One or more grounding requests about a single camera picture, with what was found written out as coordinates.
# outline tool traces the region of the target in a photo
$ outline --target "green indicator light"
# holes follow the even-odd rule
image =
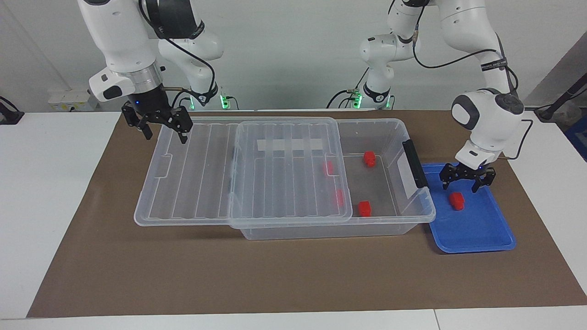
[[[357,98],[355,98],[355,102],[353,103],[353,107],[355,109],[360,109],[361,108],[361,102],[363,101],[363,95],[358,94]]]
[[[220,103],[222,104],[223,110],[230,108],[230,103],[226,100],[224,95],[220,95]]]

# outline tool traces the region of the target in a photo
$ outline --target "white table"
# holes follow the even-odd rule
[[[23,319],[118,117],[28,113],[0,126],[0,329],[587,329],[587,306]],[[510,164],[587,291],[587,163],[554,124],[536,120]]]

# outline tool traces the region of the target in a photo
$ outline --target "blue tray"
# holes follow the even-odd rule
[[[436,207],[436,219],[430,223],[436,245],[446,253],[513,249],[516,240],[489,187],[481,187],[473,194],[473,182],[459,180],[443,190],[438,177],[443,167],[444,164],[422,166]],[[465,198],[465,209],[462,211],[455,211],[448,202],[448,196],[454,192],[463,194]]]
[[[577,149],[583,159],[587,160],[587,117],[581,118],[570,129],[566,130],[565,136],[573,147]]]

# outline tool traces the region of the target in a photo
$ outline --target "brown paper mat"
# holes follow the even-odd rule
[[[450,112],[313,115],[399,118],[423,163],[453,161],[468,137]],[[247,241],[229,226],[139,227],[133,212],[155,143],[119,120],[28,317],[587,304],[506,161],[495,163],[491,190],[517,247],[448,255],[427,225],[396,237],[287,241]]]

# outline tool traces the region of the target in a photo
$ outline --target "black strap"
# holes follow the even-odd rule
[[[369,87],[367,87],[367,83],[365,83],[363,85],[363,90],[365,91],[365,95],[367,95],[368,97],[373,99],[373,101],[375,103],[381,103],[381,102],[385,101],[385,98],[387,98],[387,96],[389,95],[391,88],[388,89],[387,92],[377,93],[377,92],[369,89]]]
[[[430,0],[402,0],[404,5],[412,8],[426,7]]]
[[[218,85],[216,83],[214,83],[214,88],[212,88],[211,90],[205,92],[205,93],[198,93],[198,92],[194,92],[193,90],[190,92],[190,94],[192,96],[195,96],[195,99],[198,100],[198,102],[202,105],[202,106],[206,106],[208,104],[208,102],[210,102],[210,100],[218,93]]]
[[[198,25],[198,27],[195,29],[194,33],[191,34],[190,39],[194,40],[195,38],[197,38],[200,34],[202,34],[202,32],[204,32],[204,28],[206,27],[206,24],[204,24],[204,20],[200,20],[200,25]]]
[[[506,66],[508,66],[508,59],[502,58],[493,62],[482,64],[481,71],[485,72],[493,69],[505,68]]]
[[[161,23],[161,15],[159,13],[159,4],[157,0],[145,0],[147,5],[147,13],[151,25],[155,28],[155,33],[160,39],[165,39],[165,31],[163,29],[163,23]]]

